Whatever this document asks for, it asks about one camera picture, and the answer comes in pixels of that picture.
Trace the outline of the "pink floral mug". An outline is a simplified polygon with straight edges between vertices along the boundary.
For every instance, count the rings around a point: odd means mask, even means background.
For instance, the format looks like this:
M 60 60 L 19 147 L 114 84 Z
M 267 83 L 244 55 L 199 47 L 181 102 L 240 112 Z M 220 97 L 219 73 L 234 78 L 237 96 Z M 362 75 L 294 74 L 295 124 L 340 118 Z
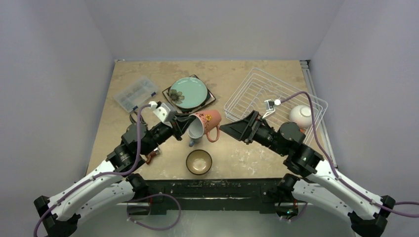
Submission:
M 188 116 L 192 119 L 188 127 L 188 135 L 192 139 L 202 138 L 204 135 L 207 140 L 214 143 L 220 138 L 220 123 L 222 120 L 221 114 L 218 110 L 205 110 L 193 113 Z M 216 137 L 211 138 L 210 132 L 216 130 Z

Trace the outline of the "brown glazed bowl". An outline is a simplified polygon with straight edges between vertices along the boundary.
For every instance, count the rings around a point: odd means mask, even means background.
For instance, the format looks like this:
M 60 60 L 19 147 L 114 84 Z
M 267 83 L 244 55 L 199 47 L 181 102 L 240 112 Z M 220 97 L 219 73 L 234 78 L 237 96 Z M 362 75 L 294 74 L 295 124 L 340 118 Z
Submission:
M 212 167 L 212 157 L 204 150 L 191 151 L 186 158 L 186 168 L 194 175 L 205 175 Z

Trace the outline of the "white bowl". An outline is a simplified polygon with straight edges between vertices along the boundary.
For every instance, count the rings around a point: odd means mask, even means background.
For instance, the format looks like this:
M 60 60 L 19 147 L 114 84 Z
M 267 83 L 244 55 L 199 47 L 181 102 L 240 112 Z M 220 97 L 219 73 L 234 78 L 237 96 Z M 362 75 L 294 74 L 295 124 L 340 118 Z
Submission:
M 291 109 L 289 121 L 295 122 L 300 128 L 307 129 L 312 125 L 312 113 L 309 106 L 298 105 Z

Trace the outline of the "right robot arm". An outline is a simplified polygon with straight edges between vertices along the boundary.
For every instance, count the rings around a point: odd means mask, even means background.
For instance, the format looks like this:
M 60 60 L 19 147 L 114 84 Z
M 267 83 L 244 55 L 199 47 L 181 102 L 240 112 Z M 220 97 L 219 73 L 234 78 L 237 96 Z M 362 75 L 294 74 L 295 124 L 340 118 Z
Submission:
M 387 218 L 395 205 L 390 196 L 376 195 L 354 183 L 337 171 L 334 165 L 304 144 L 306 135 L 294 122 L 283 123 L 278 130 L 270 127 L 259 112 L 252 111 L 245 119 L 221 125 L 219 128 L 232 138 L 246 144 L 253 141 L 285 156 L 283 164 L 302 177 L 295 184 L 285 182 L 277 188 L 280 199 L 293 197 L 326 210 L 342 212 L 349 218 L 352 230 L 362 237 L 379 237 L 387 226 Z M 304 179 L 320 187 L 320 194 L 306 191 Z

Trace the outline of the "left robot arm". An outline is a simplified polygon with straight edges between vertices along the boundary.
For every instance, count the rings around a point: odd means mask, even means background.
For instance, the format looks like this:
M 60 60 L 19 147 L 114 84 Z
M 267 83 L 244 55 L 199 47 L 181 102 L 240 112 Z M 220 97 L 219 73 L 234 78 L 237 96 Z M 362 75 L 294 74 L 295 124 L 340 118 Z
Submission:
M 52 196 L 40 196 L 34 205 L 40 216 L 33 236 L 43 226 L 49 237 L 69 237 L 88 219 L 118 203 L 151 199 L 146 181 L 134 171 L 146 163 L 150 154 L 171 137 L 180 141 L 193 118 L 190 115 L 163 116 L 148 129 L 141 121 L 132 123 L 121 143 L 94 170 L 66 190 Z

